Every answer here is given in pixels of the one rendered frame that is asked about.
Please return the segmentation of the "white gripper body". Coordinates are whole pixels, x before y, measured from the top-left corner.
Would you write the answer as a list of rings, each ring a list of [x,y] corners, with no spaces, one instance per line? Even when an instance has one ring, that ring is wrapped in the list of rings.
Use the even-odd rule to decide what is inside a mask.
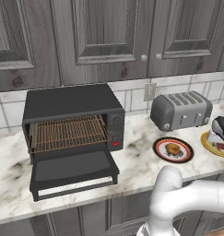
[[[224,144],[224,135],[221,130],[210,129],[207,134],[207,140],[212,143]]]

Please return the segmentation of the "grey four-slot toaster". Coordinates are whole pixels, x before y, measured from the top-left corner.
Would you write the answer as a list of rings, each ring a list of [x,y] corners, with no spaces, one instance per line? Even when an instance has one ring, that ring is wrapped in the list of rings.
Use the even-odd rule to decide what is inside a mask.
[[[159,95],[152,102],[150,119],[162,132],[208,124],[212,103],[196,91]]]

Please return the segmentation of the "brown bread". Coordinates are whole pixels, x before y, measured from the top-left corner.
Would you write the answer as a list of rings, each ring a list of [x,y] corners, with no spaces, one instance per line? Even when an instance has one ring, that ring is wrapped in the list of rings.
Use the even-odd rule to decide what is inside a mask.
[[[167,152],[173,156],[176,156],[180,152],[180,147],[174,143],[169,143],[165,146]]]

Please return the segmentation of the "black toaster oven knob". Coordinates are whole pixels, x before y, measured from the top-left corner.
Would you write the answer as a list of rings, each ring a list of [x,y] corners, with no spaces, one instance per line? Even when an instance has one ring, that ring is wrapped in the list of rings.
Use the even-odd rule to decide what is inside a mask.
[[[118,114],[113,115],[112,118],[111,118],[111,122],[113,124],[118,124],[121,121],[122,121],[122,117],[120,115],[118,115]]]

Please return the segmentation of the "grey wooden cupboard door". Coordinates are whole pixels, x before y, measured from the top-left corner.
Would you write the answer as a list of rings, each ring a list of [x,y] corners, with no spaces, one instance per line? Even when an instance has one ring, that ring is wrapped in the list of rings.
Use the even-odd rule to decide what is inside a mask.
[[[154,0],[52,0],[65,86],[147,76]]]
[[[150,77],[215,72],[223,51],[224,0],[155,1]]]
[[[61,84],[51,0],[0,0],[0,92]]]

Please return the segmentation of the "black toaster oven door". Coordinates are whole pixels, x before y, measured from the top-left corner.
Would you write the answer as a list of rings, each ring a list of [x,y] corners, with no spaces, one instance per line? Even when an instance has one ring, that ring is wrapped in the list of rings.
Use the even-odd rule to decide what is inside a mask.
[[[35,161],[32,168],[29,190],[35,202],[60,195],[69,195],[93,188],[118,183],[119,169],[107,149],[89,150],[84,153],[57,154],[55,158]],[[59,193],[39,195],[40,190],[112,177],[106,183],[65,190]]]

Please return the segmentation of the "black toaster oven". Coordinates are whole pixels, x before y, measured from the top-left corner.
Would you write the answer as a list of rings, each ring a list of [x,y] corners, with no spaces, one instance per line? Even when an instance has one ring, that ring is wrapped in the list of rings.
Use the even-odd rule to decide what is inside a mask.
[[[107,84],[30,90],[27,93],[22,129],[28,145],[31,124],[100,114],[112,135],[108,149],[123,149],[124,109]],[[111,122],[115,114],[122,117],[118,124]]]

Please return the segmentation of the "yellow round plate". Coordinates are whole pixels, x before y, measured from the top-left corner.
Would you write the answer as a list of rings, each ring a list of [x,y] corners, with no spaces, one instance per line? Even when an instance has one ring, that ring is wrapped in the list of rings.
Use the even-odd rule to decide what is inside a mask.
[[[207,132],[204,132],[201,137],[200,137],[200,141],[202,143],[202,145],[211,153],[217,155],[217,156],[221,156],[224,157],[224,151],[219,151],[217,149],[217,145],[213,146],[212,142],[209,142],[207,140]]]

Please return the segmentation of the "black-rimmed round plate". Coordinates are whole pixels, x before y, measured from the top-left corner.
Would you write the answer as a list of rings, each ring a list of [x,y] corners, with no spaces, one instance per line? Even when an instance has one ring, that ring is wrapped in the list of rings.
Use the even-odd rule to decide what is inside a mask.
[[[173,156],[167,152],[165,146],[169,143],[174,143],[180,147],[180,152],[178,155]],[[162,137],[157,139],[153,143],[153,151],[161,159],[172,163],[188,162],[194,157],[195,154],[193,148],[188,143],[175,137]]]

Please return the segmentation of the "grey wall socket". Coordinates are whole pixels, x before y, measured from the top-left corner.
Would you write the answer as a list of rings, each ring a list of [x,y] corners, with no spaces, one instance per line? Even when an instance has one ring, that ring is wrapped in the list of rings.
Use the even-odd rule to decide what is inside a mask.
[[[147,83],[145,85],[144,101],[150,101],[155,98],[156,83]]]

